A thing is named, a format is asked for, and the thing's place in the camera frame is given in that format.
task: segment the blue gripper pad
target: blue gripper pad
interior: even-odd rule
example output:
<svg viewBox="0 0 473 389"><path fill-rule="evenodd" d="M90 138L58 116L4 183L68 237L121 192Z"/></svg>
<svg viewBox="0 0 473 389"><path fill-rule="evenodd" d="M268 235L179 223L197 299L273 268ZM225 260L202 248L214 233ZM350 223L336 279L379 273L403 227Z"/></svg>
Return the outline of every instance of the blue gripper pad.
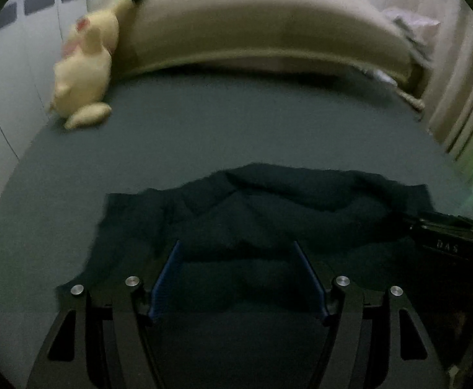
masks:
<svg viewBox="0 0 473 389"><path fill-rule="evenodd" d="M168 297L183 265L183 259L183 245L177 242L150 292L148 316L153 321L160 318L166 311Z"/></svg>
<svg viewBox="0 0 473 389"><path fill-rule="evenodd" d="M329 316L326 307L326 294L316 273L298 243L293 244L290 264L300 293L305 297L308 310L321 320Z"/></svg>

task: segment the wall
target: wall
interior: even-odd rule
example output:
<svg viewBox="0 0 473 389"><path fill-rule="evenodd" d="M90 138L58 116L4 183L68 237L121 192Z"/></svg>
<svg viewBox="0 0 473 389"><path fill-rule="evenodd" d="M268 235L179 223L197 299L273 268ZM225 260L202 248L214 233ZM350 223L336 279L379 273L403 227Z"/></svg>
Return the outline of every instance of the wall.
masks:
<svg viewBox="0 0 473 389"><path fill-rule="evenodd" d="M9 0L0 12L0 195L48 116L62 36L86 0Z"/></svg>

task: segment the silver bolt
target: silver bolt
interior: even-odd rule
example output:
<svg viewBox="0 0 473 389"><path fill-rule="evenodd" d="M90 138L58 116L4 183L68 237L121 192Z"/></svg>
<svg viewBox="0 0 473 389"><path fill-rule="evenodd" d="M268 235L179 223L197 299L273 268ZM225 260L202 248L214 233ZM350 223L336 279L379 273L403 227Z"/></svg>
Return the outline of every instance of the silver bolt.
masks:
<svg viewBox="0 0 473 389"><path fill-rule="evenodd" d="M391 287L389 290L396 297L400 297L402 294L404 294L402 288L397 285L393 285L393 287Z"/></svg>
<svg viewBox="0 0 473 389"><path fill-rule="evenodd" d="M336 284L338 284L340 287L346 287L350 285L350 280L348 279L348 277L344 277L343 275L341 275L340 277L336 278Z"/></svg>
<svg viewBox="0 0 473 389"><path fill-rule="evenodd" d="M82 292L84 292L84 286L77 284L71 288L71 294L74 296L79 296Z"/></svg>
<svg viewBox="0 0 473 389"><path fill-rule="evenodd" d="M125 285L128 287L135 287L137 284L139 284L139 278L138 277L128 277L125 279Z"/></svg>

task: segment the plush toy body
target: plush toy body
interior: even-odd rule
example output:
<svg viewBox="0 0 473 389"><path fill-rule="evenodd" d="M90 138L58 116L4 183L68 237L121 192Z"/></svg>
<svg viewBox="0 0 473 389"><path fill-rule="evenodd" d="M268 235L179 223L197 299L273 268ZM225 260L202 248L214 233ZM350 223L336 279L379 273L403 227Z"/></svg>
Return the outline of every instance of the plush toy body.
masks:
<svg viewBox="0 0 473 389"><path fill-rule="evenodd" d="M110 80L111 55L119 38L119 23L140 0L117 0L109 7L78 19L54 66L50 111L66 118L65 128L97 124L111 111L101 100Z"/></svg>

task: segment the yellow stuffed animal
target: yellow stuffed animal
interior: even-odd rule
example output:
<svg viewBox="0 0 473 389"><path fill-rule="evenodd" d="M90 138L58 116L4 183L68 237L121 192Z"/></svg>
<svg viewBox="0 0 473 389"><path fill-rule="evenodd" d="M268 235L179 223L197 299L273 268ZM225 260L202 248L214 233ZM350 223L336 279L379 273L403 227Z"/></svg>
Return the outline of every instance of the yellow stuffed animal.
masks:
<svg viewBox="0 0 473 389"><path fill-rule="evenodd" d="M78 19L54 66L54 91L49 111L67 121L66 129L100 123L111 111L101 102L110 79L111 55L119 23L141 0L117 0L109 7Z"/></svg>

